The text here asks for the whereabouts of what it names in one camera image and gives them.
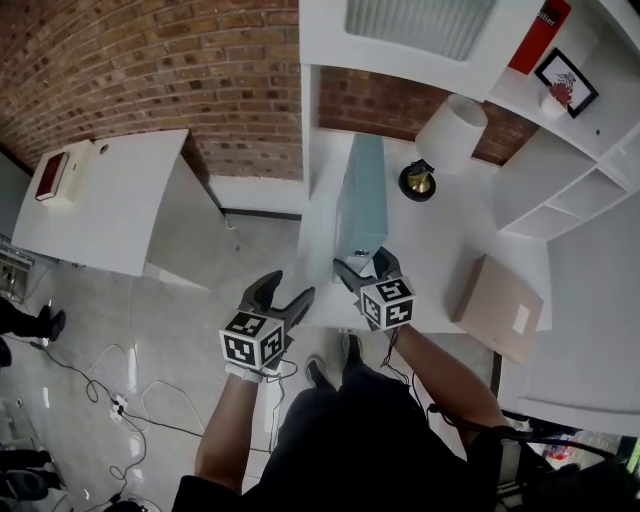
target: brick wall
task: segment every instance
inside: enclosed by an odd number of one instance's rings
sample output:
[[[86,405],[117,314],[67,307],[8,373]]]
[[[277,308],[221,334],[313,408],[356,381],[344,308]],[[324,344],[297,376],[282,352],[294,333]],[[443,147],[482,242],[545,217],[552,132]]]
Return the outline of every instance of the brick wall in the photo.
[[[196,172],[301,179],[297,0],[0,5],[0,144],[189,128]]]
[[[403,78],[324,67],[319,124],[414,140],[448,91]],[[474,157],[503,165],[538,129],[538,125],[493,103],[482,108],[489,124]]]

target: power strip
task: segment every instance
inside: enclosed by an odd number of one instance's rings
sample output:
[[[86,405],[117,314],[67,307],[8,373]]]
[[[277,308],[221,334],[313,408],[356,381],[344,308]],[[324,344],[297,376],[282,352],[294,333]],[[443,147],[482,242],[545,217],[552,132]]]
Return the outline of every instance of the power strip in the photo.
[[[122,416],[118,413],[118,409],[122,407],[122,410],[126,411],[129,403],[127,402],[125,397],[123,397],[122,395],[116,395],[114,400],[118,402],[118,405],[111,404],[111,409],[109,410],[109,416],[115,423],[120,424],[122,423]]]

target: wall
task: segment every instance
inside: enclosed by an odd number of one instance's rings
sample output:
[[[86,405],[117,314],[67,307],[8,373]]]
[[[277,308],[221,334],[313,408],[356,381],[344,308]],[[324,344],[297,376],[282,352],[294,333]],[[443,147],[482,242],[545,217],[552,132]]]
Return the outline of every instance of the wall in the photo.
[[[450,92],[367,71],[322,69],[319,125],[414,140]],[[537,131],[538,125],[497,105],[482,108],[489,125],[473,156],[503,165]]]
[[[526,397],[640,414],[638,218],[640,194],[550,242],[553,330],[536,336]]]
[[[189,128],[199,173],[301,179],[297,0],[0,6],[0,143]]]
[[[0,153],[0,235],[9,240],[31,178]]]

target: white table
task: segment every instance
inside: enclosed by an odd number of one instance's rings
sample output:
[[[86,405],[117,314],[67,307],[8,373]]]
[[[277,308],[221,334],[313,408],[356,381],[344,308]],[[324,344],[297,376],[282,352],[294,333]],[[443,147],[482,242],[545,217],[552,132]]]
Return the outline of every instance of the white table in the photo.
[[[45,153],[13,245],[98,269],[211,287],[217,276],[210,263],[236,237],[180,155],[187,135],[171,130],[96,141],[70,209],[35,199],[45,164],[59,150]]]
[[[316,287],[314,307],[303,324],[368,329],[353,306],[355,296],[336,282],[332,269],[336,201],[353,133],[317,130],[311,179],[315,184],[300,229],[296,291]],[[414,144],[384,139],[389,237],[384,246],[400,260],[416,291],[412,324],[421,332],[460,333],[449,318],[476,257],[488,253],[511,269],[544,300],[538,330],[551,329],[551,280],[545,242],[499,233],[492,215],[496,167],[470,160],[457,175],[438,174],[437,191],[425,203],[398,187],[402,169],[420,156]]]

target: framed picture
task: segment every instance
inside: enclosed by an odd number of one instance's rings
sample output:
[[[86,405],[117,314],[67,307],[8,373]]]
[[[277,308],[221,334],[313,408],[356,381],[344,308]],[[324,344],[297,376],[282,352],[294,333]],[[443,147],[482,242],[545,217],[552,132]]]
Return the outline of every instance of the framed picture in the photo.
[[[571,100],[567,111],[571,117],[577,117],[580,112],[598,97],[596,91],[569,59],[557,48],[536,69],[536,76],[547,86],[555,84],[566,85],[571,93]]]

